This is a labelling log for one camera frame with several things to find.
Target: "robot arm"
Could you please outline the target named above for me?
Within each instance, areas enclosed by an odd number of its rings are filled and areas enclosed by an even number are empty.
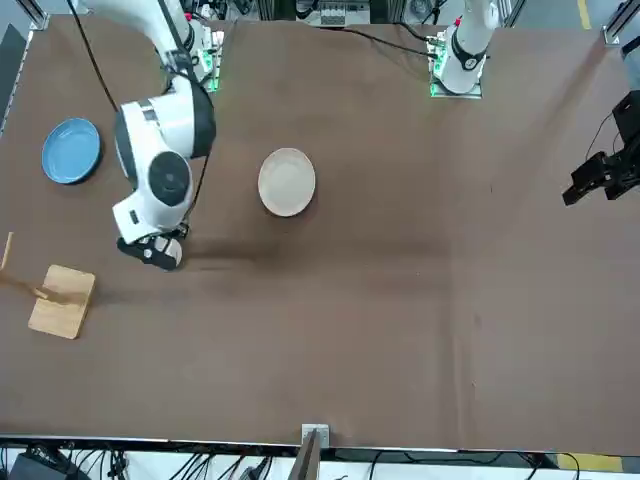
[[[82,0],[97,14],[144,33],[171,75],[164,95],[122,105],[115,143],[133,193],[113,207],[118,248],[166,270],[178,266],[193,182],[188,160],[208,156],[216,134],[213,105],[193,64],[205,29],[187,22],[178,0]]]
[[[493,31],[500,23],[495,0],[465,0],[459,26],[446,33],[447,51],[436,76],[452,93],[463,95],[478,83]]]

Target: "brown table surface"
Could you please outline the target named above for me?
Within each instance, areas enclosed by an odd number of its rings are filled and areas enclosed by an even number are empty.
[[[84,23],[116,101],[162,90],[146,39]],[[599,33],[498,31],[469,101],[430,99],[423,58],[352,34],[226,28],[218,138],[171,274],[115,247],[129,186],[72,19],[35,34],[0,140],[0,236],[25,279],[57,263],[98,284],[75,341],[29,330],[33,301],[0,290],[0,431],[295,443],[328,423],[341,446],[637,453],[640,200],[561,199],[627,91]],[[72,116],[105,155],[65,187],[40,152]],[[317,172],[293,219],[257,194],[279,147]]]

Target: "black cable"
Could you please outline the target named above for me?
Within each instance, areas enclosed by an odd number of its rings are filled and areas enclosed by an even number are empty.
[[[627,55],[633,52],[636,48],[640,47],[640,36],[634,38],[629,43],[627,43],[624,47],[620,49],[622,53],[622,58],[624,59]]]
[[[69,6],[71,13],[73,14],[73,19],[76,21],[78,30],[80,30],[82,41],[84,42],[84,46],[87,49],[87,54],[89,55],[89,59],[91,60],[91,64],[93,65],[93,70],[96,72],[96,76],[100,81],[100,85],[102,85],[102,89],[104,90],[104,93],[107,95],[107,98],[109,99],[109,103],[111,103],[111,106],[113,107],[113,111],[117,112],[118,106],[116,105],[116,102],[113,100],[113,97],[111,96],[111,92],[109,92],[109,89],[107,88],[107,84],[104,83],[104,78],[102,78],[102,73],[100,73],[100,68],[98,67],[98,64],[96,63],[96,59],[93,56],[93,51],[91,50],[91,46],[89,45],[89,40],[87,39],[87,36],[84,33],[84,28],[82,28],[82,23],[80,23],[80,18],[78,17],[78,13],[76,12],[76,9],[73,6],[73,3],[71,2],[71,0],[67,0],[67,5]]]
[[[620,132],[616,133],[616,136],[613,137],[613,143],[611,144],[611,151],[613,152],[613,154],[617,153],[616,152],[616,140],[620,138]]]
[[[421,50],[416,50],[413,48],[409,48],[409,47],[404,47],[402,45],[398,45],[396,43],[391,43],[387,40],[384,40],[382,38],[378,38],[378,37],[374,37],[373,35],[369,35],[368,33],[364,33],[361,32],[359,30],[353,30],[351,28],[340,28],[340,29],[336,29],[333,27],[317,27],[317,28],[321,28],[323,30],[335,30],[338,32],[347,32],[347,33],[353,33],[355,35],[360,35],[361,37],[364,38],[368,38],[369,40],[373,40],[374,42],[378,42],[381,43],[383,45],[387,45],[389,47],[393,47],[393,48],[397,48],[398,50],[404,50],[405,52],[409,52],[409,53],[415,53],[416,55],[422,55],[423,57],[429,57],[429,58],[438,58],[438,56],[435,53],[429,53],[429,52],[423,52]]]
[[[578,459],[574,457],[570,453],[559,453],[558,455],[566,455],[567,457],[573,458],[573,461],[576,462],[576,478],[575,480],[580,480],[580,463],[578,463]]]
[[[193,455],[191,455],[191,457],[189,458],[189,460],[187,460],[182,467],[180,467],[180,470],[178,470],[176,473],[174,473],[171,477],[169,477],[169,480],[175,480],[176,478],[178,478],[178,475],[180,475],[182,473],[182,470],[184,470],[185,468],[187,468],[188,465],[191,464],[191,462],[193,462],[196,458],[197,458],[197,454],[194,453]]]
[[[93,463],[91,464],[91,466],[89,467],[89,469],[88,469],[88,470],[87,470],[87,472],[86,472],[86,473],[87,473],[87,475],[89,475],[89,472],[90,472],[91,470],[93,470],[93,467],[95,467],[95,466],[96,466],[96,463],[98,463],[98,460],[100,460],[100,456],[101,456],[101,455],[98,455],[98,456],[96,457],[96,459],[93,461]]]
[[[109,471],[107,472],[107,477],[109,478],[115,477],[115,475],[113,475],[113,454],[114,454],[114,451],[111,450],[109,455]]]
[[[84,462],[86,462],[86,461],[87,461],[87,459],[88,459],[91,455],[93,455],[94,453],[96,453],[97,451],[98,451],[98,450],[92,450],[92,451],[90,451],[89,453],[87,453],[87,454],[84,456],[84,458],[82,459],[82,461],[76,465],[76,471],[75,471],[75,473],[72,475],[72,477],[78,478],[78,477],[80,476],[80,471],[81,471],[81,470],[80,470],[80,467],[82,467],[82,464],[83,464]]]
[[[240,463],[242,462],[242,460],[244,460],[244,457],[245,456],[242,455],[233,465],[231,465],[224,472],[222,472],[222,475],[220,475],[217,480],[222,480],[227,475],[227,473],[229,473],[229,472],[231,472],[231,475],[229,475],[229,480],[231,480],[231,477],[233,477],[233,474],[235,473],[235,471],[240,466]]]
[[[196,468],[193,469],[191,473],[189,473],[189,475],[187,475],[188,472],[185,472],[185,474],[182,476],[183,480],[191,480],[192,478],[194,480],[197,480],[204,470],[204,467],[211,461],[212,458],[213,457],[211,455],[208,455],[204,460],[202,460],[202,462],[200,462],[200,464]]]
[[[533,470],[531,470],[531,473],[529,474],[529,476],[527,477],[527,480],[531,480],[533,478],[533,476],[536,474],[536,472],[538,471],[538,468],[540,468],[540,464],[542,462],[538,462],[536,463],[535,467],[533,467]]]
[[[189,467],[184,471],[184,473],[182,474],[182,477],[180,477],[180,480],[185,480],[187,478],[187,475],[189,475],[189,478],[191,477],[191,469],[192,468],[197,468],[196,464],[200,461],[200,459],[202,458],[202,454],[198,453],[196,454],[196,457],[193,460],[193,463],[191,463],[191,465],[189,465]]]
[[[110,466],[108,477],[117,478],[118,480],[125,479],[124,472],[127,469],[127,460],[123,451],[111,450]]]
[[[600,122],[600,126],[598,127],[598,131],[596,132],[595,136],[593,137],[593,140],[591,140],[591,145],[589,145],[589,148],[587,149],[587,153],[584,156],[585,160],[589,159],[589,153],[591,152],[591,148],[593,147],[593,144],[596,143],[596,138],[598,138],[598,135],[600,134],[600,130],[602,130],[602,126],[604,125],[604,122],[606,122],[609,118],[611,118],[611,115],[613,115],[613,112],[611,112],[609,115],[604,117],[602,122]]]
[[[428,42],[429,39],[427,37],[424,37],[422,35],[420,35],[418,32],[416,32],[413,28],[411,28],[409,25],[407,25],[404,22],[395,22],[394,25],[398,25],[402,28],[404,28],[407,32],[409,32],[409,34],[413,37],[413,38],[417,38],[420,41],[423,42]]]
[[[467,462],[472,463],[474,465],[493,465],[496,463],[500,457],[502,457],[506,452],[499,452],[495,457],[491,460],[476,460],[475,458],[415,458],[412,457],[407,452],[402,452],[405,457],[407,457],[412,463],[459,463],[459,462]]]
[[[440,9],[444,6],[445,3],[447,3],[448,0],[435,0],[436,4],[433,6],[433,8],[431,10],[429,10],[429,13],[427,13],[427,15],[422,19],[422,21],[420,22],[421,25],[424,25],[425,23],[427,23],[427,20],[429,20],[429,17],[431,17],[431,15],[433,15],[433,24],[437,24],[438,23],[438,19],[440,18]]]
[[[380,456],[382,455],[382,451],[376,453],[376,456],[373,459],[373,462],[371,463],[371,470],[369,471],[369,480],[373,479],[373,470],[376,468],[376,463],[378,463],[378,459],[380,458]]]
[[[269,478],[269,473],[271,473],[271,465],[273,465],[273,457],[269,457],[269,465],[267,465],[267,471],[265,472],[264,477],[262,477],[262,480],[267,480],[267,478]]]
[[[520,458],[522,458],[525,462],[527,462],[531,468],[535,467],[536,464],[531,458],[529,458],[529,455],[522,452],[516,452],[516,453]]]
[[[213,102],[211,101],[211,98],[209,98],[209,94],[207,93],[207,91],[204,89],[204,87],[202,85],[200,85],[197,81],[194,81],[190,76],[188,76],[185,73],[179,72],[177,70],[174,70],[172,68],[167,68],[165,67],[165,70],[169,71],[169,73],[172,73],[173,75],[177,75],[179,77],[182,78],[186,78],[187,80],[189,80],[189,82],[191,83],[192,86],[194,86],[195,88],[200,89],[200,91],[202,91],[202,93],[204,94],[204,96],[207,98],[207,101],[209,102],[209,106],[213,109]],[[200,189],[202,188],[202,183],[204,180],[204,175],[207,171],[207,166],[209,165],[209,157],[211,156],[211,151],[209,151],[209,153],[207,154],[207,156],[204,159],[204,163],[202,164],[202,170],[200,171],[200,178],[198,179],[198,186],[196,187],[196,193],[193,196],[193,201],[191,202],[191,205],[189,205],[189,208],[187,209],[186,213],[184,214],[183,220],[186,220],[189,218],[189,215],[191,215],[191,212],[193,211],[193,209],[196,206],[196,202],[198,201],[198,197],[200,196]]]
[[[102,480],[102,472],[104,469],[104,459],[106,458],[106,456],[107,456],[107,451],[103,450],[102,458],[100,459],[100,480]]]
[[[69,446],[69,459],[67,461],[67,468],[65,468],[65,473],[68,475],[71,470],[71,465],[73,465],[73,443]]]
[[[207,462],[207,466],[204,467],[204,480],[207,480],[207,475],[209,475],[209,465],[211,465],[211,461]]]

